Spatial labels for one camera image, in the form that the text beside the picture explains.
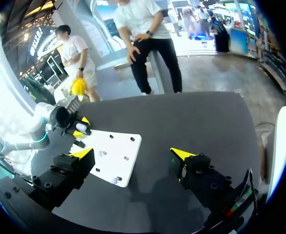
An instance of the white plate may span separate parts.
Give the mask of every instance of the white plate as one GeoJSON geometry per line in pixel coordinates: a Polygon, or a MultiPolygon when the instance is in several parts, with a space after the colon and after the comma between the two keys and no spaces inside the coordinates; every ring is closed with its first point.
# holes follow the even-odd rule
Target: white plate
{"type": "MultiPolygon", "coordinates": [[[[94,149],[95,166],[91,174],[119,187],[127,187],[142,137],[138,134],[104,132],[91,129],[90,136],[77,138],[84,149],[94,149]]],[[[75,144],[70,153],[84,150],[75,144]]]]}

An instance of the sneaker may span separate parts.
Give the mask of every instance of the sneaker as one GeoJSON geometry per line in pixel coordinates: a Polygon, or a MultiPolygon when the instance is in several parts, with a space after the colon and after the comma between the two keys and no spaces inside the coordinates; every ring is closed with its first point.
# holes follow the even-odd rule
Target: sneaker
{"type": "Polygon", "coordinates": [[[153,90],[152,90],[149,94],[142,93],[142,95],[143,95],[143,96],[153,95],[153,90]]]}

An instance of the dark gray table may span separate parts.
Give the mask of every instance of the dark gray table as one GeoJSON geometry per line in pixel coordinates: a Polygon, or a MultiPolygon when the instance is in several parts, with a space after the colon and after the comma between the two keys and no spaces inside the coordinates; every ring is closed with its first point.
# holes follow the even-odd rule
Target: dark gray table
{"type": "MultiPolygon", "coordinates": [[[[92,128],[141,134],[142,142],[127,188],[89,175],[53,212],[72,222],[116,232],[157,231],[189,234],[203,227],[210,214],[196,197],[169,175],[170,147],[205,153],[211,164],[232,177],[235,187],[249,167],[255,187],[260,176],[260,154],[252,119],[239,94],[199,92],[133,97],[83,104],[80,113],[92,128]]],[[[32,161],[40,175],[59,153],[73,143],[59,132],[32,161]]]]}

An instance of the yellow object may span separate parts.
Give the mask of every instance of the yellow object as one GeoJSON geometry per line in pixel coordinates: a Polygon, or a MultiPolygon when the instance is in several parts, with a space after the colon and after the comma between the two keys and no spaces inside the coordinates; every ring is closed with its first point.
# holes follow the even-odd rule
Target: yellow object
{"type": "Polygon", "coordinates": [[[84,95],[84,91],[86,90],[86,83],[83,78],[77,78],[74,80],[71,86],[71,93],[72,95],[84,95]]]}
{"type": "MultiPolygon", "coordinates": [[[[83,117],[82,121],[85,122],[85,123],[88,123],[90,125],[90,122],[88,121],[88,119],[86,117],[83,117]]],[[[83,137],[84,134],[76,130],[76,131],[74,131],[73,136],[75,138],[78,138],[78,137],[83,137]]]]}
{"type": "Polygon", "coordinates": [[[90,149],[87,149],[87,150],[82,150],[80,152],[76,152],[76,153],[73,153],[73,154],[69,154],[69,156],[72,155],[72,156],[78,157],[79,159],[82,159],[91,150],[93,150],[93,148],[90,148],[90,149]]]}
{"type": "Polygon", "coordinates": [[[179,158],[181,158],[183,161],[185,161],[185,158],[190,157],[190,156],[197,156],[192,153],[188,153],[186,151],[178,150],[176,148],[170,148],[170,150],[179,158]]]}

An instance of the bolt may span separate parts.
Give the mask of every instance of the bolt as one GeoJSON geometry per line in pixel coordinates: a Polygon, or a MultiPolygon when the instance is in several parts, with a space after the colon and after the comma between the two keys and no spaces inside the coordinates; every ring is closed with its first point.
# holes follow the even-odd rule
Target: bolt
{"type": "Polygon", "coordinates": [[[13,187],[13,191],[14,191],[15,193],[17,193],[17,192],[19,191],[19,188],[18,188],[18,187],[13,187]]]}
{"type": "Polygon", "coordinates": [[[7,199],[9,199],[9,198],[11,197],[11,194],[10,194],[9,192],[5,192],[5,193],[4,193],[4,196],[5,196],[7,199]]]}

